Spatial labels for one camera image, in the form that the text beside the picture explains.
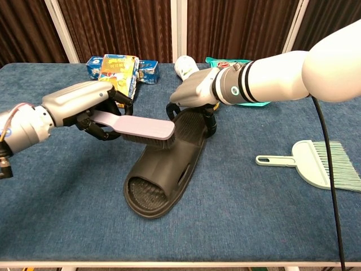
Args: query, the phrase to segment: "white bottle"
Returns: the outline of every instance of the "white bottle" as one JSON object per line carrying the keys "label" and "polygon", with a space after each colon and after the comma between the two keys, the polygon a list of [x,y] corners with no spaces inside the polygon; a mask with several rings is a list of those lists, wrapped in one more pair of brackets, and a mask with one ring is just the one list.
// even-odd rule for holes
{"label": "white bottle", "polygon": [[177,59],[174,64],[174,70],[183,81],[199,71],[195,60],[188,55],[182,55]]}

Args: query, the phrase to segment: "blue carpet surface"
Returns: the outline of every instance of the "blue carpet surface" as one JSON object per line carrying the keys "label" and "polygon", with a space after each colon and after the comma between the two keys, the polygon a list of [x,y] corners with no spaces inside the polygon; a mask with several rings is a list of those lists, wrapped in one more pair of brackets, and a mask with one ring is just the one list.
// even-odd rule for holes
{"label": "blue carpet surface", "polygon": [[[160,64],[160,75],[156,85],[138,84],[134,115],[167,119],[181,80],[172,64]],[[88,79],[84,64],[8,64],[0,69],[0,112]],[[331,139],[360,173],[361,99],[321,105]],[[254,161],[323,139],[312,100],[221,105],[216,118],[183,198],[157,220],[136,215],[123,196],[144,145],[54,129],[13,156],[15,177],[0,181],[0,260],[338,261],[330,191],[294,168]],[[337,196],[346,260],[361,261],[361,193]]]}

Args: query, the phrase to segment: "brush bristles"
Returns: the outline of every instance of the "brush bristles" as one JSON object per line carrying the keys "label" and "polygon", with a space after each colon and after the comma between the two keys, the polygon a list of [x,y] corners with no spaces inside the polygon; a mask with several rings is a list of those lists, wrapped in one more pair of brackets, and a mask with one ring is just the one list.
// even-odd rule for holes
{"label": "brush bristles", "polygon": [[[324,141],[313,142],[315,149],[322,161],[327,175],[329,176],[326,144]],[[338,141],[330,141],[333,178],[335,187],[361,191],[361,178],[355,170],[342,144]]]}
{"label": "brush bristles", "polygon": [[173,134],[170,138],[167,140],[159,140],[159,139],[153,139],[153,138],[147,138],[147,137],[138,137],[138,136],[131,136],[129,134],[122,134],[124,140],[151,145],[153,147],[158,147],[161,149],[168,149],[171,148],[173,143],[175,142],[175,135]]}

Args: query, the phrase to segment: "brown curtain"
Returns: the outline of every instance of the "brown curtain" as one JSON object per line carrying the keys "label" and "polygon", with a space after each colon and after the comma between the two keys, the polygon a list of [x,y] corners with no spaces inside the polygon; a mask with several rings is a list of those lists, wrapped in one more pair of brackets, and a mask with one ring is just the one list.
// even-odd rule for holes
{"label": "brown curtain", "polygon": [[360,19],[360,0],[310,0],[292,50],[308,51],[324,37]]}
{"label": "brown curtain", "polygon": [[0,0],[0,48],[0,67],[68,62],[43,0]]}
{"label": "brown curtain", "polygon": [[169,0],[58,2],[80,62],[104,54],[172,62]]}
{"label": "brown curtain", "polygon": [[256,60],[282,52],[298,0],[188,0],[187,54]]}

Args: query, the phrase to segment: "black slipper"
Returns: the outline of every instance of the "black slipper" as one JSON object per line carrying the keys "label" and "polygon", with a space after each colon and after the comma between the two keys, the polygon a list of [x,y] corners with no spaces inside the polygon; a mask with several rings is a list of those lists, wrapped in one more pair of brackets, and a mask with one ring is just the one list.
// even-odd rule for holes
{"label": "black slipper", "polygon": [[124,184],[128,205],[145,218],[163,216],[182,197],[210,135],[207,118],[197,109],[185,109],[173,121],[172,148],[147,146]]}

